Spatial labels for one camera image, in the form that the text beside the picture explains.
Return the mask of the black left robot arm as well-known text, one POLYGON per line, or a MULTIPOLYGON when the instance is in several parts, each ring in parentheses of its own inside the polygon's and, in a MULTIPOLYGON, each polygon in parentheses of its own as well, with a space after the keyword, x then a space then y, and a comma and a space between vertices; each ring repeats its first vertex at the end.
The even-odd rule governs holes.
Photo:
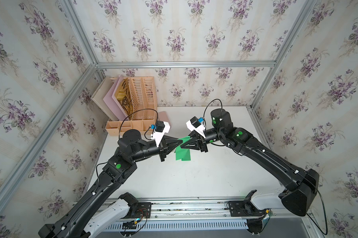
POLYGON ((140 131, 130 129, 118 139, 114 155, 104 163, 102 172, 79 202, 54 224, 44 225, 38 232, 41 238, 94 238, 112 222, 137 210, 138 200, 129 192, 115 204, 98 212, 103 203, 136 171, 137 162, 159 156, 162 161, 182 144, 182 140, 167 136, 170 125, 156 121, 151 140, 144 140, 140 131))

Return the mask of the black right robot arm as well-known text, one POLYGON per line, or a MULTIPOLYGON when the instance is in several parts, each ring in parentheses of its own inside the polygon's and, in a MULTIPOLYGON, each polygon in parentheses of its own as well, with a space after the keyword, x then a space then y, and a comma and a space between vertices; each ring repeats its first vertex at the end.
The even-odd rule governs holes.
POLYGON ((316 196, 320 196, 320 175, 314 169, 302 169, 285 160, 252 133, 233 125, 230 113, 223 107, 211 111, 212 127, 208 129, 204 117, 193 117, 186 122, 191 131, 190 139, 182 149, 208 151, 208 144, 215 141, 239 156, 246 156, 273 175, 283 186, 278 194, 282 205, 294 215, 305 217, 316 196))

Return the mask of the green square paper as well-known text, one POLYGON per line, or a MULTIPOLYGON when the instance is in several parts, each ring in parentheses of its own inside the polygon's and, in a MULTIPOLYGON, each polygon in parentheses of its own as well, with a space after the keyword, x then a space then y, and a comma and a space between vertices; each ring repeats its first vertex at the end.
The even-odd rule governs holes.
MULTIPOLYGON (((190 137, 187 136, 187 137, 181 138, 181 140, 182 140, 183 143, 184 143, 184 142, 187 142, 188 140, 190 140, 190 137)), ((187 149, 181 149, 181 146, 176 148, 176 150, 175 150, 176 161, 181 161, 183 152, 186 151, 186 150, 187 150, 187 149)))
POLYGON ((183 152, 181 160, 182 161, 190 161, 191 160, 190 150, 186 150, 186 151, 183 152))

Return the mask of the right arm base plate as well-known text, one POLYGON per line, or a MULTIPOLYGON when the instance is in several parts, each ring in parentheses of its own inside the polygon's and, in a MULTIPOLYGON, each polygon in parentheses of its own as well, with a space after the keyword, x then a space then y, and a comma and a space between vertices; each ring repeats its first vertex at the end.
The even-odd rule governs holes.
POLYGON ((231 217, 262 217, 269 212, 268 209, 259 210, 250 201, 229 201, 226 207, 231 217))

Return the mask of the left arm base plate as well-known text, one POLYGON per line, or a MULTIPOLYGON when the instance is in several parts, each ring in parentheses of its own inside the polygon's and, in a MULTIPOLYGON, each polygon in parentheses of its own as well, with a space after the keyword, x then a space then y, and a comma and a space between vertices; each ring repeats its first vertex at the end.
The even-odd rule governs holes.
POLYGON ((139 202, 137 204, 133 204, 128 213, 123 217, 123 219, 136 219, 136 218, 150 218, 151 216, 151 202, 139 202))

